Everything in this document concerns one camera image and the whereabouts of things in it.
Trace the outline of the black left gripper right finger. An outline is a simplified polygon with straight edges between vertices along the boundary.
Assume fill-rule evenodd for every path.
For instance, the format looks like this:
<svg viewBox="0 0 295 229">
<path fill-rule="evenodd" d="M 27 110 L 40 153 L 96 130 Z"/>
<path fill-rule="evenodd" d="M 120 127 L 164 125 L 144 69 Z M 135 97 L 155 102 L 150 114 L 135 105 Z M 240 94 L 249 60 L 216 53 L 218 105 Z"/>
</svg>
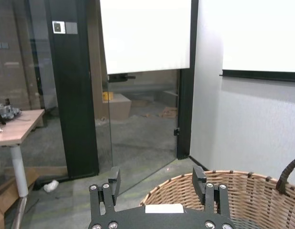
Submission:
<svg viewBox="0 0 295 229">
<path fill-rule="evenodd" d="M 217 214 L 229 217 L 228 187 L 225 184 L 215 185 L 207 182 L 207 177 L 200 166 L 193 167 L 192 184 L 204 211 L 214 213 L 214 204 L 217 205 Z"/>
</svg>

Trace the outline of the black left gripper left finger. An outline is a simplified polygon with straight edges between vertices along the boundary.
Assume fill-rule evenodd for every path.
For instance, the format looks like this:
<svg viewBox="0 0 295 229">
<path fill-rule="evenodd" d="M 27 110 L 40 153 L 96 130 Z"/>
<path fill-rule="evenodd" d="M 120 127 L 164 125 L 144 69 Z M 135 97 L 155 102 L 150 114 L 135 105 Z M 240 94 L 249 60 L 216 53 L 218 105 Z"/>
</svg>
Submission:
<svg viewBox="0 0 295 229">
<path fill-rule="evenodd" d="M 91 215 L 101 215 L 100 203 L 105 206 L 105 213 L 115 212 L 117 197 L 121 185 L 121 173 L 119 167 L 112 167 L 108 181 L 98 186 L 89 186 Z"/>
</svg>

